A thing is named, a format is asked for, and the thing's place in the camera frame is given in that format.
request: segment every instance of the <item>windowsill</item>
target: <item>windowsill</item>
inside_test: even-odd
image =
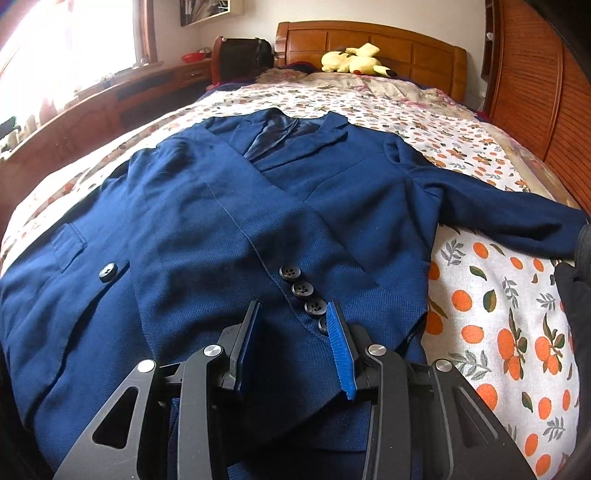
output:
[[[160,69],[160,67],[162,67],[162,65],[164,65],[164,62],[158,61],[155,63],[141,65],[139,67],[121,70],[120,72],[115,73],[108,80],[104,80],[102,82],[99,82],[95,85],[92,85],[77,92],[76,97],[74,97],[74,99],[72,99],[65,105],[64,110],[88,98],[89,96],[95,95],[99,92],[102,92],[103,90],[106,90],[107,88],[119,85],[123,82],[128,82],[130,80],[135,80],[145,75],[149,75],[153,72],[157,72]]]

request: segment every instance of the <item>wooden wardrobe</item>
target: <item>wooden wardrobe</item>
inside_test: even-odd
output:
[[[485,103],[490,119],[545,162],[590,212],[589,80],[552,26],[524,0],[493,5],[498,31]]]

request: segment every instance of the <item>window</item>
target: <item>window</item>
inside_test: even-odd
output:
[[[156,61],[152,0],[41,0],[0,51],[0,123]]]

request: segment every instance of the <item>floral bedsheet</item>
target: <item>floral bedsheet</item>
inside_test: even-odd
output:
[[[493,137],[470,111],[438,90],[420,93],[407,82],[395,83],[395,90],[380,84],[381,90],[372,91],[366,83],[347,88],[313,76],[307,82],[296,75],[290,80],[216,92],[48,176],[13,214],[0,249],[0,274],[134,152],[210,116],[270,107],[300,118],[334,111],[355,125],[400,135],[438,167],[502,190],[528,190],[495,140],[504,134]],[[579,412],[578,370],[553,277],[555,263],[511,251],[479,232],[441,226],[423,336],[429,361],[448,358],[460,369],[543,479],[572,453]]]

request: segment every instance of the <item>metal bolt head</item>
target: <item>metal bolt head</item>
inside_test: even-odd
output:
[[[449,372],[452,369],[452,363],[449,360],[441,358],[435,362],[435,368],[440,372]]]
[[[374,343],[368,347],[368,352],[372,356],[382,356],[386,353],[386,347],[379,343]]]
[[[140,363],[138,363],[138,371],[140,373],[146,374],[151,372],[155,366],[156,362],[147,358],[146,360],[142,360]]]
[[[222,347],[219,345],[207,345],[203,349],[203,353],[205,356],[218,356],[220,353],[222,353]]]

